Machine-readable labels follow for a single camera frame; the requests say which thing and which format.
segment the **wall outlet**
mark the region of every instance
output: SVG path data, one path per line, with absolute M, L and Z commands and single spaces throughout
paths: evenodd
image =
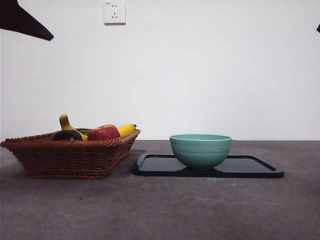
M 126 2 L 124 0 L 105 0 L 103 11 L 104 25 L 126 24 Z

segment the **black tray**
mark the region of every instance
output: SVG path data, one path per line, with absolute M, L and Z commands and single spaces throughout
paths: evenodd
M 207 177 L 207 178 L 282 178 L 283 169 L 250 155 L 229 155 L 212 170 L 193 170 L 174 155 L 143 154 L 132 167 L 139 176 Z

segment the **basket rim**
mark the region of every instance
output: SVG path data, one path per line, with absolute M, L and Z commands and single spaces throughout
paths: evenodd
M 83 130 L 88 128 L 76 128 L 77 130 Z M 10 145 L 21 145 L 21 144 L 35 144 L 35 145 L 42 145 L 42 146 L 96 146 L 96 145 L 108 145 L 108 146 L 117 146 L 125 144 L 126 142 L 135 139 L 138 134 L 141 132 L 139 129 L 135 129 L 134 131 L 108 140 L 96 140 L 96 141 L 82 141 L 82 140 L 44 140 L 40 138 L 47 138 L 50 137 L 52 134 L 59 132 L 50 132 L 38 135 L 31 135 L 31 136 L 24 136 L 24 137 L 16 137 L 16 138 L 6 138 L 4 141 L 1 142 L 1 147 L 8 147 Z

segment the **green fruit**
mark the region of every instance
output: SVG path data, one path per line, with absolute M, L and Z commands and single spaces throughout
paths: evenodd
M 90 129 L 84 129 L 84 130 L 81 130 L 80 133 L 82 133 L 83 135 L 88 136 L 89 131 L 90 131 Z

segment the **bowl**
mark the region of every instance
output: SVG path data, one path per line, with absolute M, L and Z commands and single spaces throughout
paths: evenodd
M 180 134 L 170 136 L 176 159 L 194 170 L 210 170 L 228 156 L 232 138 L 212 134 Z

